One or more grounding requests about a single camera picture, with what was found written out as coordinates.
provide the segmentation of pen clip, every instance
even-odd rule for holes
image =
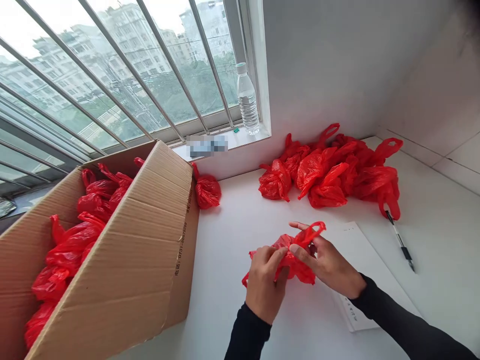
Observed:
[[[395,226],[394,220],[392,219],[392,215],[390,215],[390,212],[386,210],[385,213],[386,213],[386,216],[388,217],[388,220],[391,222],[391,224]]]

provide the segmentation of white table surface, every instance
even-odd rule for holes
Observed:
[[[380,139],[367,143],[375,148]],[[375,203],[349,198],[338,208],[315,210],[308,199],[290,203],[261,197],[257,170],[220,182],[220,207],[203,210],[197,234],[187,320],[114,357],[124,359],[223,359],[232,325],[245,300],[241,280],[248,252],[295,235],[288,221],[329,225],[357,222],[386,266],[430,324],[480,355],[480,197],[399,152],[402,216],[397,227],[417,269],[414,274]],[[375,279],[375,274],[366,274]],[[286,296],[265,344],[262,360],[407,359],[381,329],[350,333],[331,290],[289,280]]]

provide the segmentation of white paper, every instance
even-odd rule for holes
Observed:
[[[377,286],[389,294],[400,306],[421,317],[417,308],[354,221],[338,228],[329,229],[327,234],[325,234],[327,239],[355,269],[372,278]],[[334,292],[334,297],[351,332],[379,327],[375,321],[368,319],[363,312],[357,309],[348,298],[337,292]]]

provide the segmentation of black sleeve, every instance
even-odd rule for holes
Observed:
[[[244,303],[236,315],[225,360],[258,360],[272,325],[255,315]]]
[[[398,305],[371,278],[361,276],[367,285],[358,298],[350,299],[352,304],[385,330],[410,359],[477,359],[448,334]]]

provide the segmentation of window bars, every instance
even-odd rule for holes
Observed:
[[[77,1],[87,12],[89,17],[93,20],[96,27],[104,36],[108,44],[112,47],[112,49],[118,56],[116,59],[119,58],[119,60],[123,62],[123,65],[125,65],[126,68],[130,71],[132,75],[132,80],[135,80],[138,83],[140,91],[142,91],[151,100],[154,107],[159,111],[159,113],[168,123],[168,127],[161,128],[160,130],[153,131],[152,133],[141,124],[141,122],[137,118],[138,115],[134,115],[131,111],[129,111],[124,105],[123,101],[120,101],[113,94],[112,90],[105,85],[104,78],[102,77],[102,79],[100,79],[99,76],[96,75],[91,68],[89,68],[89,66],[80,58],[80,56],[76,54],[76,51],[74,51],[74,49],[66,43],[66,40],[59,34],[55,33],[53,29],[37,13],[37,11],[35,11],[29,5],[27,0],[15,1],[40,26],[40,28],[42,28],[43,31],[47,33],[49,38],[63,51],[63,53],[65,53],[79,67],[79,69],[102,91],[102,93],[108,98],[108,100],[110,100],[118,108],[120,114],[124,114],[126,116],[125,120],[134,124],[136,129],[138,129],[142,133],[141,136],[143,136],[145,140],[153,140],[154,137],[152,136],[152,133],[155,137],[157,137],[157,135],[161,135],[160,133],[164,130],[173,130],[176,138],[179,139],[181,142],[184,142],[185,135],[190,135],[192,132],[190,131],[190,129],[197,129],[194,131],[194,133],[198,134],[200,128],[197,128],[195,126],[188,126],[184,128],[185,124],[196,121],[198,121],[198,125],[201,125],[201,129],[204,134],[210,134],[213,128],[218,128],[218,122],[214,126],[212,126],[212,123],[210,122],[209,127],[206,119],[210,118],[210,115],[205,116],[201,114],[201,111],[199,110],[196,102],[194,101],[194,98],[192,97],[190,89],[188,88],[186,82],[184,81],[184,78],[179,71],[173,54],[169,50],[169,45],[166,44],[161,32],[159,31],[159,28],[157,28],[155,20],[150,14],[144,0],[137,0],[137,6],[148,24],[147,27],[149,27],[149,31],[151,31],[151,34],[153,35],[153,39],[155,42],[154,46],[157,46],[156,49],[161,49],[166,59],[166,62],[168,63],[168,66],[171,68],[171,71],[174,74],[176,80],[178,81],[181,90],[185,94],[189,105],[191,106],[191,109],[196,115],[196,119],[186,120],[185,122],[182,122],[180,124],[175,124],[169,114],[165,111],[165,108],[161,105],[159,99],[157,99],[157,97],[153,94],[152,90],[149,88],[146,81],[144,80],[144,72],[141,73],[142,75],[139,73],[140,69],[133,65],[132,59],[127,57],[125,51],[121,49],[118,39],[114,39],[111,34],[112,30],[107,29],[101,17],[93,10],[93,8],[88,3],[88,0]],[[229,127],[233,128],[234,121],[236,122],[240,119],[240,112],[237,111],[236,107],[234,107],[233,109],[235,110],[235,118],[232,118],[233,113],[231,113],[231,109],[228,106],[228,102],[224,93],[224,89],[222,88],[219,72],[217,71],[217,67],[214,63],[214,57],[212,55],[208,38],[205,33],[204,25],[202,24],[202,20],[200,18],[199,8],[197,7],[195,0],[188,1],[190,4],[194,22],[200,35],[200,40],[196,41],[201,42],[201,46],[205,51],[206,59],[212,71],[213,78],[221,99],[221,103],[223,105],[222,112],[224,112],[224,114],[226,115],[226,119],[223,118],[225,120],[223,124],[228,124]],[[209,6],[210,3],[223,6],[221,0],[213,0],[209,1],[208,3]],[[223,17],[225,17],[226,10],[227,7],[225,6],[225,10],[222,12]],[[235,34],[235,38],[241,39],[242,37],[239,37],[238,34]],[[238,43],[233,43],[232,45],[235,49],[236,54],[239,53],[239,51],[242,52],[240,57],[243,59],[245,55],[243,54],[244,47],[242,46],[242,44],[239,45]],[[18,60],[20,64],[22,64],[25,68],[32,72],[37,78],[41,79],[46,84],[46,88],[50,89],[48,90],[49,94],[51,92],[51,94],[55,95],[56,98],[59,98],[58,95],[60,95],[64,99],[64,101],[66,101],[65,104],[71,104],[77,111],[79,111],[86,118],[88,118],[91,121],[92,125],[94,124],[94,126],[98,126],[103,132],[105,132],[106,134],[108,134],[108,136],[115,140],[115,142],[118,143],[118,145],[114,146],[115,149],[118,149],[118,147],[128,148],[128,142],[132,142],[132,144],[135,143],[133,142],[133,140],[135,139],[129,141],[122,139],[117,133],[115,133],[115,131],[113,131],[108,126],[107,122],[104,122],[104,120],[102,119],[103,115],[93,115],[91,111],[85,107],[85,102],[81,103],[78,99],[72,96],[75,93],[74,89],[71,89],[69,91],[64,89],[61,81],[58,82],[53,80],[49,71],[40,69],[38,66],[38,62],[27,59],[2,37],[0,37],[0,46],[2,46],[14,58],[16,58],[16,60]],[[105,146],[103,146],[103,144],[99,145],[98,143],[93,143],[89,140],[88,136],[82,134],[81,132],[79,133],[78,131],[74,131],[70,127],[66,126],[60,120],[60,118],[57,117],[54,110],[45,110],[45,106],[44,108],[39,106],[36,99],[35,101],[30,99],[31,94],[28,91],[22,91],[22,88],[20,86],[16,86],[15,82],[8,82],[6,81],[6,79],[6,77],[0,74],[0,89],[4,93],[6,93],[6,95],[3,95],[3,92],[0,93],[0,129],[2,131],[5,131],[6,133],[9,133],[9,135],[20,139],[21,141],[27,142],[29,145],[37,148],[40,152],[48,154],[48,158],[45,159],[45,156],[37,156],[36,154],[33,154],[32,152],[34,151],[32,151],[31,148],[20,148],[9,143],[8,141],[5,141],[6,139],[0,138],[0,148],[6,147],[11,151],[19,154],[20,156],[27,157],[39,163],[39,166],[37,166],[35,169],[25,169],[17,166],[16,164],[8,162],[5,158],[0,159],[0,166],[25,175],[20,178],[12,179],[7,178],[3,176],[3,174],[1,174],[2,176],[0,176],[0,194],[5,193],[6,191],[15,192],[20,189],[30,189],[32,186],[36,186],[41,183],[50,183],[51,181],[64,176],[64,174],[67,174],[69,170],[73,169],[73,167],[75,167],[76,165],[81,164],[83,161],[94,159],[107,154],[105,151]],[[53,163],[52,158],[58,159],[62,164]]]

